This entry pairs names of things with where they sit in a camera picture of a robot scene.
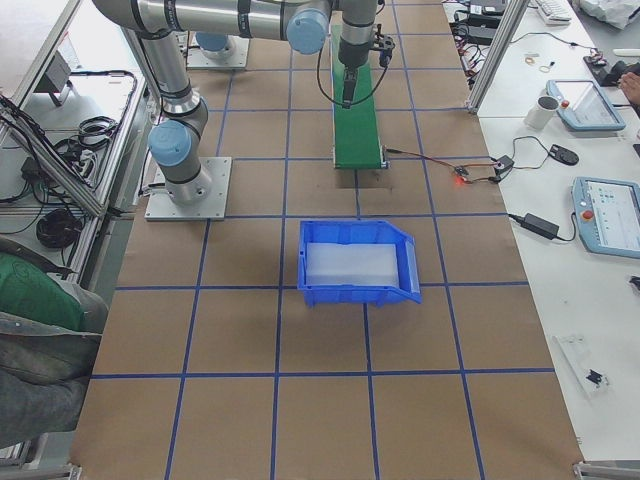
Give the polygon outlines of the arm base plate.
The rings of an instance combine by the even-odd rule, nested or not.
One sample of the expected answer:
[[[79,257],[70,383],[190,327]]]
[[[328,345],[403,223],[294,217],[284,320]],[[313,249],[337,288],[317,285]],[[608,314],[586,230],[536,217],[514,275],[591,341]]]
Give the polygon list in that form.
[[[150,189],[145,219],[148,221],[223,220],[232,171],[231,157],[200,157],[201,170],[191,182],[166,182],[160,169]]]
[[[186,66],[191,70],[244,70],[249,45],[247,38],[196,32],[186,50]]]

